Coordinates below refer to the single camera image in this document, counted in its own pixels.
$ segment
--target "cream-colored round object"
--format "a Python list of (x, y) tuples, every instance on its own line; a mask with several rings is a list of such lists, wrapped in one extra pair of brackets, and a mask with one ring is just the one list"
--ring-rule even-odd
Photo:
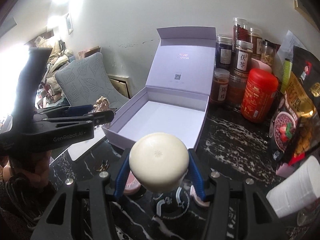
[(129, 165), (146, 189), (156, 193), (170, 192), (180, 185), (188, 169), (189, 154), (177, 137), (152, 133), (133, 145)]

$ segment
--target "human hand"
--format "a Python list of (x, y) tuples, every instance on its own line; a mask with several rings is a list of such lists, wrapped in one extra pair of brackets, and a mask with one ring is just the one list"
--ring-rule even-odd
[(11, 168), (10, 162), (3, 168), (3, 180), (7, 182), (14, 173), (23, 173), (30, 181), (32, 187), (42, 188), (48, 185), (49, 182), (49, 164), (50, 164), (51, 151), (44, 152), (43, 157), (36, 161), (35, 172), (26, 171), (19, 168)]

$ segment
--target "metal screw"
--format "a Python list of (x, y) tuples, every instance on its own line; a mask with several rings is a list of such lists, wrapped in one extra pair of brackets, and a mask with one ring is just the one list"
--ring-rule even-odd
[(247, 178), (247, 179), (245, 180), (245, 182), (246, 182), (246, 184), (248, 184), (248, 185), (252, 185), (252, 184), (254, 183), (254, 180), (251, 179), (251, 178)]
[(102, 177), (102, 178), (106, 178), (109, 176), (109, 173), (107, 171), (102, 171), (99, 173), (99, 176)]
[(67, 184), (67, 185), (71, 185), (72, 183), (73, 183), (73, 179), (72, 178), (66, 179), (66, 181), (65, 181), (65, 184)]
[(211, 172), (210, 176), (213, 178), (218, 178), (218, 177), (220, 177), (220, 173), (217, 171), (213, 171), (213, 172)]

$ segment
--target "leaf-patterned cushion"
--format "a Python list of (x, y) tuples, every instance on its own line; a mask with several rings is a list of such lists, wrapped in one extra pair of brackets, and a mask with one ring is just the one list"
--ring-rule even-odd
[(103, 96), (119, 109), (129, 100), (110, 83), (100, 52), (72, 61), (54, 76), (71, 106), (94, 105)]

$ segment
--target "picture frame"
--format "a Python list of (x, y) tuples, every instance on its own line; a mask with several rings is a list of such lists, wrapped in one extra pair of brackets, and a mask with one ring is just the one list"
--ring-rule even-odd
[(67, 16), (66, 16), (66, 23), (67, 23), (68, 33), (70, 35), (73, 32), (73, 26), (72, 26), (70, 13), (68, 13)]

